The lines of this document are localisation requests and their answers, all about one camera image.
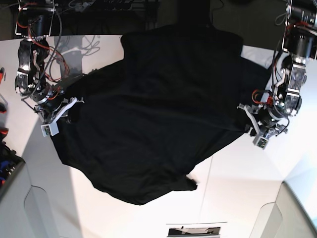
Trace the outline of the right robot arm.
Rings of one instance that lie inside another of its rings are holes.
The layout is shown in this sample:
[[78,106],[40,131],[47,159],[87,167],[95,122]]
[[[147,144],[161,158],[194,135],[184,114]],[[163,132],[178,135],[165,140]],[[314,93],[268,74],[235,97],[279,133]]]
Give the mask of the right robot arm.
[[53,19],[62,26],[57,3],[53,0],[20,0],[18,2],[15,34],[21,36],[18,49],[18,70],[15,90],[23,103],[42,117],[44,123],[59,119],[58,113],[70,103],[66,89],[82,74],[70,74],[64,56],[58,51],[59,42],[50,46]]

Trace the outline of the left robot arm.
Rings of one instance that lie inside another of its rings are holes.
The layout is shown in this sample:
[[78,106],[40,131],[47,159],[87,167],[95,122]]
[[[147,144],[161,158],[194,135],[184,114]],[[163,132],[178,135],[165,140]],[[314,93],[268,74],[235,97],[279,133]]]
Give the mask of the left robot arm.
[[252,106],[240,106],[251,116],[251,136],[268,139],[287,132],[282,119],[290,120],[301,107],[301,87],[307,79],[306,64],[317,58],[317,2],[289,0],[283,39],[274,51],[270,67],[271,87],[256,89]]

